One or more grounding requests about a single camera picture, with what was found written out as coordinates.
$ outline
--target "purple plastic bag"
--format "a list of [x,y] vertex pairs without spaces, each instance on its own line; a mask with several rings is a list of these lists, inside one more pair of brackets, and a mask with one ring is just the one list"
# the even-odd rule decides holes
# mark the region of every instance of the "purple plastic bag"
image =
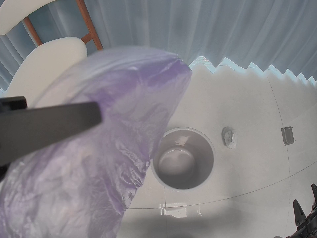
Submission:
[[103,122],[11,164],[0,237],[116,237],[191,73],[177,55],[142,47],[97,52],[67,70],[35,107],[97,101]]

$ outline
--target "chair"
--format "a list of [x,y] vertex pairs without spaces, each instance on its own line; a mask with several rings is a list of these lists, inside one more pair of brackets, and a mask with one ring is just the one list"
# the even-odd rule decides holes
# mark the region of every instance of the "chair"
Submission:
[[84,0],[76,0],[76,2],[89,33],[81,39],[66,37],[43,44],[28,15],[53,1],[55,0],[5,0],[0,7],[0,35],[7,34],[24,19],[38,44],[17,70],[5,95],[6,97],[25,96],[28,106],[32,106],[43,90],[66,69],[87,57],[85,43],[93,39],[97,49],[103,49]]

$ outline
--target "curtain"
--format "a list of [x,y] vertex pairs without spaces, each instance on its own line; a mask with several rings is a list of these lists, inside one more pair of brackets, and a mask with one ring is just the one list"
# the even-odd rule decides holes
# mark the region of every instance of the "curtain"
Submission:
[[[105,49],[145,45],[186,63],[224,57],[247,68],[317,79],[317,0],[85,0]],[[43,42],[88,33],[75,0],[58,0],[30,15]],[[0,37],[0,87],[6,89],[36,47],[23,23]],[[96,51],[87,43],[88,54]]]

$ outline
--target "floor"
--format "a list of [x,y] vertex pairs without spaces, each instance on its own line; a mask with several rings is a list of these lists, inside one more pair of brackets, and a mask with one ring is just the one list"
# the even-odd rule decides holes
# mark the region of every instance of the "floor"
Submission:
[[[216,151],[208,182],[191,192],[164,188],[148,170],[117,237],[204,238],[289,236],[296,230],[292,203],[311,211],[317,183],[317,85],[281,75],[221,65],[213,73],[192,67],[191,84],[168,128],[192,127]],[[222,129],[238,133],[236,149]],[[284,146],[281,128],[295,143]]]

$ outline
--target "clear plastic wrapper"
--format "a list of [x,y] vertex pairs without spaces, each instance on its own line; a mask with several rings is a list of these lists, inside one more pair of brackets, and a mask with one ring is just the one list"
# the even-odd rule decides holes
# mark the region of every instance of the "clear plastic wrapper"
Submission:
[[35,107],[97,101],[103,122],[11,164],[0,237],[116,237],[191,73],[177,55],[142,47],[97,52],[68,69]]

